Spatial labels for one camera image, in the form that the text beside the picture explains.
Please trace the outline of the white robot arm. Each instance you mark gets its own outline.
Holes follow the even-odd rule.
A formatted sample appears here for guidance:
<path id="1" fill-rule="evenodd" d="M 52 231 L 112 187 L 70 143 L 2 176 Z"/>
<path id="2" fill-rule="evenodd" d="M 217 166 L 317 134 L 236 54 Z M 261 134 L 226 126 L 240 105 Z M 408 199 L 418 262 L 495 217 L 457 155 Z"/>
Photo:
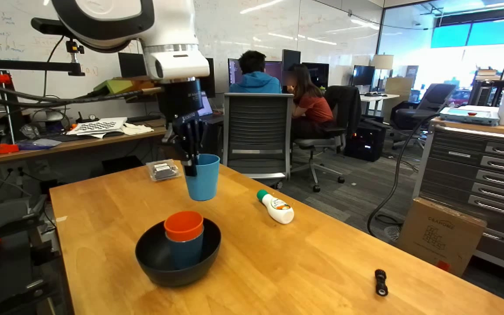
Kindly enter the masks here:
<path id="1" fill-rule="evenodd" d="M 163 85 L 161 110 L 178 147 L 184 173 L 199 157 L 196 115 L 199 78 L 210 75 L 194 28 L 194 0 L 51 0 L 58 19 L 86 47 L 122 50 L 138 40 L 147 75 Z"/>

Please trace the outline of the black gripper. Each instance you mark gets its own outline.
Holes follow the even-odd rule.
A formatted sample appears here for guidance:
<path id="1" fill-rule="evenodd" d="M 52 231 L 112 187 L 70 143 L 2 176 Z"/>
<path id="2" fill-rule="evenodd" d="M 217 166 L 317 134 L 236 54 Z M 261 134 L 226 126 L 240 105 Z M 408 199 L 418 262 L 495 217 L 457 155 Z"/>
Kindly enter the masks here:
<path id="1" fill-rule="evenodd" d="M 164 84 L 159 94 L 159 108 L 166 117 L 170 140 L 185 148 L 184 171 L 196 176 L 198 162 L 198 110 L 201 108 L 201 85 L 198 80 Z"/>

